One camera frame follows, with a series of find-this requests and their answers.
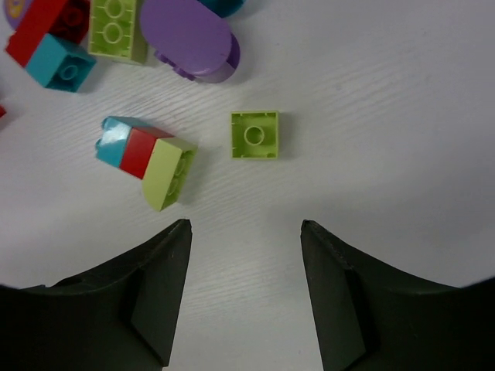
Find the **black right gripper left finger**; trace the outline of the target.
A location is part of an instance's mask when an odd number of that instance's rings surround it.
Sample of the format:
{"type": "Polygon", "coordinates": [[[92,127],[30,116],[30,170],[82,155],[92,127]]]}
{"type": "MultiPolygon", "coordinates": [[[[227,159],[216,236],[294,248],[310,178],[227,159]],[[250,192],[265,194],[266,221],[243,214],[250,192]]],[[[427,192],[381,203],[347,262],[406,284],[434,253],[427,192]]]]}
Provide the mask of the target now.
{"type": "Polygon", "coordinates": [[[192,245],[181,219],[47,287],[1,288],[3,370],[161,370],[169,365],[192,245]]]}

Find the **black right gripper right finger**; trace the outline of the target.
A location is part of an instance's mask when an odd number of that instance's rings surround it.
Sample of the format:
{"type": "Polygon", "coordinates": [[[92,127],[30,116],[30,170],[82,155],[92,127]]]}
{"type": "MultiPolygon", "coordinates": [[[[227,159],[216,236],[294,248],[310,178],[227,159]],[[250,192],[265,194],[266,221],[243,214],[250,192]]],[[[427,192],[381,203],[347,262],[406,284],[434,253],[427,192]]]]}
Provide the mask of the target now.
{"type": "Polygon", "coordinates": [[[462,288],[401,271],[317,222],[302,257],[326,370],[492,370],[494,281],[462,288]]]}

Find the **teal red lime lego stack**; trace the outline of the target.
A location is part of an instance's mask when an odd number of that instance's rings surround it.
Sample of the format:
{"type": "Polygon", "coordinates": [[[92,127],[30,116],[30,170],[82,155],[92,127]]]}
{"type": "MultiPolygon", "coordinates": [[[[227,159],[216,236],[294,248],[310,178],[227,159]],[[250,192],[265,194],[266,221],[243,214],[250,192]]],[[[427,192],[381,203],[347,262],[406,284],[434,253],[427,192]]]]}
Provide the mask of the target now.
{"type": "Polygon", "coordinates": [[[177,202],[197,146],[135,117],[106,117],[95,144],[96,158],[142,181],[155,211],[177,202]]]}

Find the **lime square lego brick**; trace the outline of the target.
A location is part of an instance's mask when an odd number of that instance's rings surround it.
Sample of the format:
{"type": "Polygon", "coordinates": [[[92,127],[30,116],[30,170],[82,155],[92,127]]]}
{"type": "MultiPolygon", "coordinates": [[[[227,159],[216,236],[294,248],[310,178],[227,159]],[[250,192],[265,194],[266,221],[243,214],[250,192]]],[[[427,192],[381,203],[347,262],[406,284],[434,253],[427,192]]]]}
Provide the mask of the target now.
{"type": "Polygon", "coordinates": [[[278,158],[278,112],[244,111],[230,114],[231,158],[278,158]]]}

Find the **purple oval lego piece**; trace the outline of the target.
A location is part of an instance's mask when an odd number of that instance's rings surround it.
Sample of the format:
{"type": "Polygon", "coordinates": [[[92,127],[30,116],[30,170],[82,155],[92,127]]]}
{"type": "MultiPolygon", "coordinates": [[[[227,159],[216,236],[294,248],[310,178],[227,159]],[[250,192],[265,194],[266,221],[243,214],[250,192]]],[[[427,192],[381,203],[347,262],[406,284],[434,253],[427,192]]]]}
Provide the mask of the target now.
{"type": "Polygon", "coordinates": [[[198,1],[147,0],[140,28],[155,57],[187,80],[222,83],[241,60],[230,26],[198,1]]]}

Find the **lime rectangular lego brick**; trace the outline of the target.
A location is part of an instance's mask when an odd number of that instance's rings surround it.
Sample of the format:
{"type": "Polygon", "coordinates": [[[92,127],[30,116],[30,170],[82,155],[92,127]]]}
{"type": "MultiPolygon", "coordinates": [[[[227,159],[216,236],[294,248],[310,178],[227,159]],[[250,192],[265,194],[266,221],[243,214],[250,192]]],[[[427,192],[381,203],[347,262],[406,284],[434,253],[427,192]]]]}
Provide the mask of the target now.
{"type": "Polygon", "coordinates": [[[145,64],[148,43],[140,28],[139,0],[90,1],[89,54],[122,63],[145,64]]]}

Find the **teal oval lego piece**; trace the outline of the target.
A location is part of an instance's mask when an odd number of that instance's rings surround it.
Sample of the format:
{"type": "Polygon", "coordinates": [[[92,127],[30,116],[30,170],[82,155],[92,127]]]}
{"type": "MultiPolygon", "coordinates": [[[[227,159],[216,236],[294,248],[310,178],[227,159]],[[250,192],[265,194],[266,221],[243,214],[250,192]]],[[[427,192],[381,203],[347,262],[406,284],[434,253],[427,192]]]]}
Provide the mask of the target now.
{"type": "Polygon", "coordinates": [[[200,0],[209,10],[225,18],[233,15],[244,4],[244,0],[200,0]]]}

